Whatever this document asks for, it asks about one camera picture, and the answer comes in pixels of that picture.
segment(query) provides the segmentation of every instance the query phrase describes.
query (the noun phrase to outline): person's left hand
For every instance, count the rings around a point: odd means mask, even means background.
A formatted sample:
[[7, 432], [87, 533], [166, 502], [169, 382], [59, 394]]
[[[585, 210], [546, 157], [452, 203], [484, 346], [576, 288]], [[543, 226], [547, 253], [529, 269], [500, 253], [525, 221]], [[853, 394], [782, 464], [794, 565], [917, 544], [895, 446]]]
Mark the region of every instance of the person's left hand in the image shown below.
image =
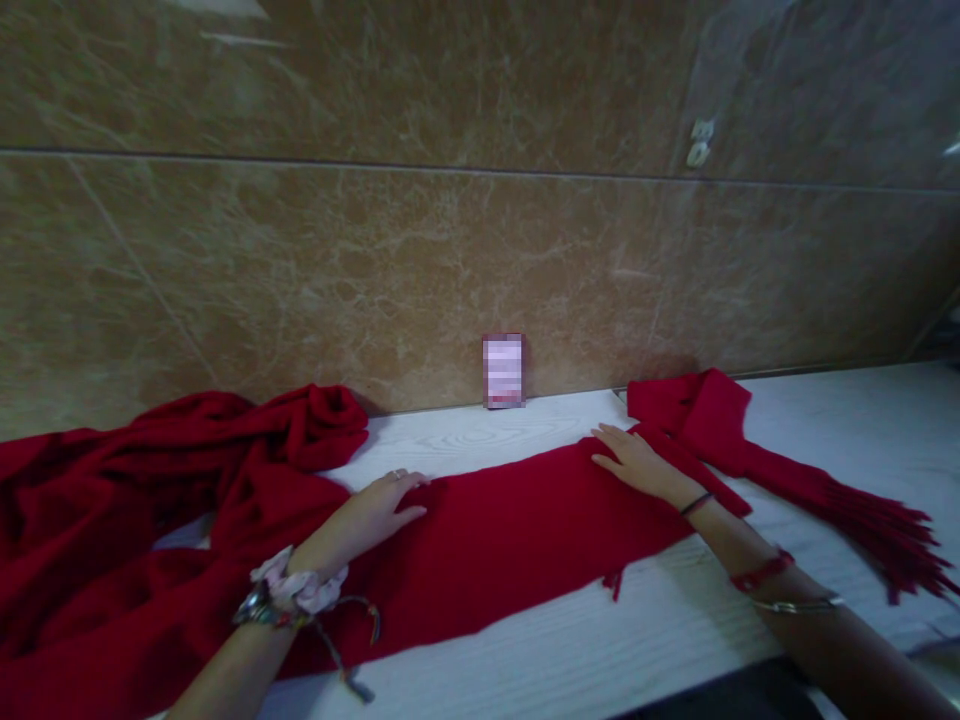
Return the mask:
[[413, 506], [396, 512], [409, 490], [429, 482], [421, 473], [394, 470], [341, 505], [300, 547], [294, 550], [289, 572], [305, 570], [332, 577], [358, 555], [379, 545], [427, 512]]

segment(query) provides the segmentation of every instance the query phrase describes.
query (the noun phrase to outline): red bracelet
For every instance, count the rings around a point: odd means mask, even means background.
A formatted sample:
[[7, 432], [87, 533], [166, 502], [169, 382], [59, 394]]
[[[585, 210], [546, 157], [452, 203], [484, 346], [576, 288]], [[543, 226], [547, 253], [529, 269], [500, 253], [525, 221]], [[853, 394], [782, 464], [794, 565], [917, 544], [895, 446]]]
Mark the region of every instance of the red bracelet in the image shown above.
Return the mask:
[[773, 558], [773, 560], [768, 560], [762, 568], [752, 573], [732, 576], [730, 582], [732, 582], [733, 586], [740, 592], [751, 592], [752, 590], [756, 590], [760, 583], [768, 577], [779, 575], [794, 564], [793, 555], [782, 547], [778, 547], [777, 550], [779, 550], [780, 553]]

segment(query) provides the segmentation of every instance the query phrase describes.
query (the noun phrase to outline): phone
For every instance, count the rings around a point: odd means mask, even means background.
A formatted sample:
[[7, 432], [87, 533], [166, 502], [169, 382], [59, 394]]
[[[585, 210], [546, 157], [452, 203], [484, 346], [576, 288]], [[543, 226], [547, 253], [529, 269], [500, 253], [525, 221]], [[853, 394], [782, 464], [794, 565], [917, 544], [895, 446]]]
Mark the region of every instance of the phone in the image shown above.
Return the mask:
[[523, 407], [523, 333], [483, 336], [483, 406], [488, 410]]

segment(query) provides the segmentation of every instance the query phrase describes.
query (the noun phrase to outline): black wristband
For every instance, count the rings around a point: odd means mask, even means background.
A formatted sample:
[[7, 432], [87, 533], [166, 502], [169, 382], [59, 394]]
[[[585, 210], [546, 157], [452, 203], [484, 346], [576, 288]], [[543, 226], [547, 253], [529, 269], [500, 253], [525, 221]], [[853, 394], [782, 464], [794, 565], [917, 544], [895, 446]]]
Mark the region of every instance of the black wristband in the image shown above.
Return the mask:
[[683, 510], [681, 510], [680, 514], [686, 517], [687, 515], [692, 513], [694, 510], [696, 510], [698, 507], [700, 507], [701, 505], [706, 503], [708, 500], [710, 500], [712, 497], [713, 497], [713, 493], [704, 493], [703, 495], [698, 497], [696, 500], [694, 500], [692, 503], [687, 505]]

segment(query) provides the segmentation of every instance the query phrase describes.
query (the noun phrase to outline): scrunchie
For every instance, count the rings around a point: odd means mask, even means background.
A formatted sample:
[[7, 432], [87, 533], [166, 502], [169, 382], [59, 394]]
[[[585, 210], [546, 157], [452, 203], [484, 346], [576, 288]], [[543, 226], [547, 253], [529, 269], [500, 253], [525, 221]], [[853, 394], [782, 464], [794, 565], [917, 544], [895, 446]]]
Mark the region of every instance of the scrunchie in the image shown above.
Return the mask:
[[315, 572], [299, 572], [287, 575], [287, 564], [293, 553], [288, 545], [256, 570], [250, 571], [250, 579], [258, 583], [265, 580], [270, 588], [270, 597], [284, 610], [299, 608], [310, 615], [330, 607], [340, 597], [340, 586], [347, 579], [348, 566], [326, 582], [321, 583]]

